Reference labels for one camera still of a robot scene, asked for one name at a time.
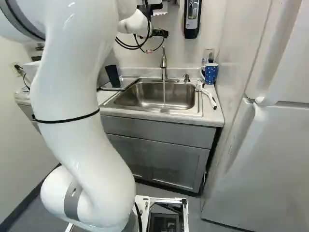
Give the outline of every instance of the refrigerator handle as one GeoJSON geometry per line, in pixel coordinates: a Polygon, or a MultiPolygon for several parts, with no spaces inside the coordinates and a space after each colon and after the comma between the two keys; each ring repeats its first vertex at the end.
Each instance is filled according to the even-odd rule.
{"type": "Polygon", "coordinates": [[[242,142],[242,145],[233,164],[231,165],[225,176],[227,176],[229,173],[233,173],[233,170],[239,170],[243,166],[244,161],[246,161],[248,157],[250,157],[253,148],[255,147],[261,133],[263,132],[267,124],[268,115],[265,108],[258,106],[255,102],[253,103],[253,107],[254,118],[252,120],[252,123],[249,126],[247,134],[242,142]]]}
{"type": "Polygon", "coordinates": [[[298,15],[289,39],[289,42],[282,55],[270,86],[263,97],[257,97],[255,101],[259,105],[275,105],[285,92],[291,80],[297,81],[295,76],[298,66],[304,61],[309,41],[309,1],[302,1],[298,15]]]}

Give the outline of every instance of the polka dot mug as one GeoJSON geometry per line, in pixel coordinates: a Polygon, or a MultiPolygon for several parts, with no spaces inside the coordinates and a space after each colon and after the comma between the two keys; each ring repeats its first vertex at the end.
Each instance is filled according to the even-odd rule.
{"type": "Polygon", "coordinates": [[[219,65],[215,63],[208,63],[201,67],[200,73],[205,79],[206,85],[214,85],[218,76],[218,68],[219,65]]]}

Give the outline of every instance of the sink basin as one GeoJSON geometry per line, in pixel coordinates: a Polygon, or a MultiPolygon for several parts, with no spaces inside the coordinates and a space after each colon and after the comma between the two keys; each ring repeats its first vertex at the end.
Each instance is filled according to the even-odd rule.
{"type": "Polygon", "coordinates": [[[188,110],[195,105],[195,87],[180,83],[165,83],[165,104],[163,83],[140,82],[131,86],[115,101],[115,105],[145,108],[188,110]]]}
{"type": "Polygon", "coordinates": [[[192,84],[166,82],[165,102],[163,83],[158,79],[140,78],[124,92],[116,94],[101,107],[202,116],[201,95],[192,84]]]}

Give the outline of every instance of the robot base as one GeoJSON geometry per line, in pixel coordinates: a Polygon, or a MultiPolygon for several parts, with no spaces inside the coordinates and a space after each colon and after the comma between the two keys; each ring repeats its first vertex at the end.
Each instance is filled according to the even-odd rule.
{"type": "MultiPolygon", "coordinates": [[[[147,196],[136,196],[135,202],[140,210],[143,232],[154,232],[158,230],[159,221],[165,221],[168,225],[173,224],[173,232],[189,232],[189,206],[186,198],[156,198],[147,196]],[[154,205],[161,206],[173,214],[161,214],[152,212],[154,205]]],[[[161,231],[167,231],[168,228],[161,228],[161,231]]],[[[69,224],[65,232],[74,232],[74,225],[69,224]]]]}

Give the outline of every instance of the power outlet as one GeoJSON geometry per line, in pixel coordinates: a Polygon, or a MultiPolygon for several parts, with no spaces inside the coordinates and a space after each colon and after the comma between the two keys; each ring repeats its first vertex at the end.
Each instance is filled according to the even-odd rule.
{"type": "Polygon", "coordinates": [[[17,62],[14,62],[14,63],[10,64],[10,67],[11,67],[13,73],[14,73],[14,76],[15,77],[22,77],[24,71],[21,68],[20,69],[16,68],[16,65],[21,67],[21,65],[19,63],[17,63],[17,62]]]}

